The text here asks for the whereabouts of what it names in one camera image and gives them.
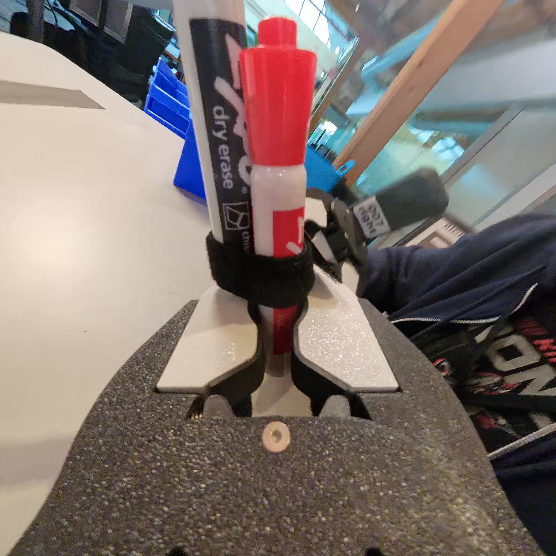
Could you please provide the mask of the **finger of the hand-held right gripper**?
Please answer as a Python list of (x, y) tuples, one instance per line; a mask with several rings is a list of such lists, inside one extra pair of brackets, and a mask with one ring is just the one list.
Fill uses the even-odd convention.
[(365, 264), (345, 259), (334, 264), (334, 271), (339, 282), (349, 288), (354, 294), (362, 294), (366, 285)]
[(329, 201), (307, 197), (305, 199), (305, 230), (307, 232), (320, 232), (327, 228), (329, 211)]

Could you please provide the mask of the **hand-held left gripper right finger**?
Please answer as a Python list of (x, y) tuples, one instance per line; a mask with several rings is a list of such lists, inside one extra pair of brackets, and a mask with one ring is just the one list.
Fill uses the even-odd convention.
[(293, 342), (302, 364), (343, 390), (360, 394), (399, 389), (359, 298), (317, 266)]

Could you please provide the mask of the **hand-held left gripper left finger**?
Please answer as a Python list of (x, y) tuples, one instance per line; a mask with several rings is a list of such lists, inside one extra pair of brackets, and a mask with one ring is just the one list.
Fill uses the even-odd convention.
[(262, 339), (247, 301), (212, 285), (195, 306), (157, 390), (247, 397), (264, 373)]

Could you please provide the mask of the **red marker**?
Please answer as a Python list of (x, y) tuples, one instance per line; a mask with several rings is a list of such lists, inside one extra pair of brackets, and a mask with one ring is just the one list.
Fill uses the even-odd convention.
[(303, 249), (304, 166), (316, 55), (297, 46), (286, 17), (259, 24), (259, 43), (240, 54), (251, 168), (255, 253), (284, 259)]

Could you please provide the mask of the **black marker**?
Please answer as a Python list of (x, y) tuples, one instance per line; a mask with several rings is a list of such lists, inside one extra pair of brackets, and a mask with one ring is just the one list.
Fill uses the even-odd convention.
[(252, 163), (240, 70), (244, 2), (172, 3), (212, 234), (252, 253)]

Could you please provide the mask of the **black table mat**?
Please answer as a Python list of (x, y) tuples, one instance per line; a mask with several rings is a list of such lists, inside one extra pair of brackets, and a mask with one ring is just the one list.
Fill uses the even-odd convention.
[(79, 89), (32, 85), (6, 80), (1, 80), (1, 103), (7, 105), (105, 109)]

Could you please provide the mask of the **framed wall sign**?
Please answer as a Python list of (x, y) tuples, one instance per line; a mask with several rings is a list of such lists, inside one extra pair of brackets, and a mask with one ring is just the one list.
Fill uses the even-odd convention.
[(459, 222), (442, 217), (410, 239), (405, 246), (442, 249), (454, 245), (462, 236), (473, 230)]

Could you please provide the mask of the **wooden post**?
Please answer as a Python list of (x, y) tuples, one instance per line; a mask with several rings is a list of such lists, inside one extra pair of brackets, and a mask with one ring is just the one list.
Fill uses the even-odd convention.
[(504, 1), (453, 1), (334, 161), (352, 187)]

